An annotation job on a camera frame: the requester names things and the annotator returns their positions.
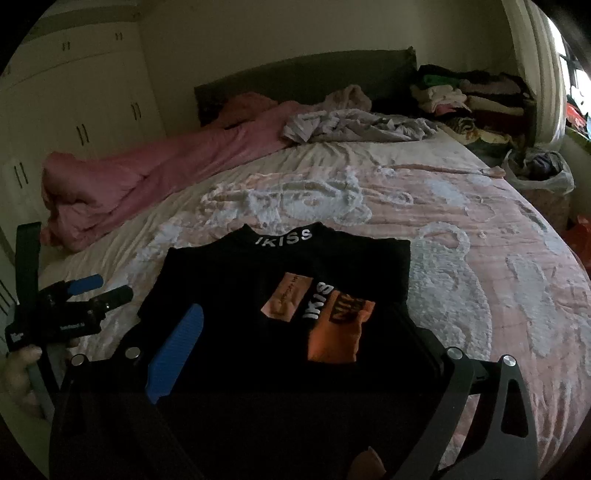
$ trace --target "pink comforter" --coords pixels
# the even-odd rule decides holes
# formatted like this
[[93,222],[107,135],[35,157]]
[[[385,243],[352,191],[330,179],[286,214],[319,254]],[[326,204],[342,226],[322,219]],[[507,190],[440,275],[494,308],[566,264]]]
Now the pink comforter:
[[229,130],[201,130],[100,161],[52,153],[43,169],[50,218],[41,240],[83,250],[168,195],[285,148],[285,122],[309,109],[284,102]]

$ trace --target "gray blanket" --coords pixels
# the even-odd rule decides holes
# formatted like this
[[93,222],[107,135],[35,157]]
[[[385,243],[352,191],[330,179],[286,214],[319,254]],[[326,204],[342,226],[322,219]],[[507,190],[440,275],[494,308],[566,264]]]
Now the gray blanket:
[[380,115],[358,109],[318,111],[292,116],[283,136],[294,142],[407,142],[429,138],[437,126],[424,118]]

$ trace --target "pink pillow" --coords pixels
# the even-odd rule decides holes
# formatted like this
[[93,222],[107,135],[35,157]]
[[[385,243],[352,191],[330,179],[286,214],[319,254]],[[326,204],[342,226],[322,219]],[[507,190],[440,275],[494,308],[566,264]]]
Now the pink pillow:
[[257,115],[276,107],[278,103],[260,93],[241,93],[230,98],[223,106],[217,118],[204,129],[235,127],[253,120]]

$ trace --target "window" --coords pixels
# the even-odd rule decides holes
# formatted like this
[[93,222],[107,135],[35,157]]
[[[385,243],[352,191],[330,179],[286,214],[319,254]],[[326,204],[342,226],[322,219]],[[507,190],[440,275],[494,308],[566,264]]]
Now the window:
[[560,56],[560,66],[562,67],[566,93],[573,97],[581,113],[585,115],[591,109],[591,81],[569,46],[564,42],[558,28],[551,21],[550,30],[554,37],[556,52]]

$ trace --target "red bag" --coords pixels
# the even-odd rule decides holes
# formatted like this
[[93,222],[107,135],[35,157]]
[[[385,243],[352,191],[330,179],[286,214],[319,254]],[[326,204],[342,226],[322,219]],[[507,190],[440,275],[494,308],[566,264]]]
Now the red bag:
[[591,271],[591,223],[584,216],[577,217],[577,224],[563,233],[563,239],[577,254],[587,272]]

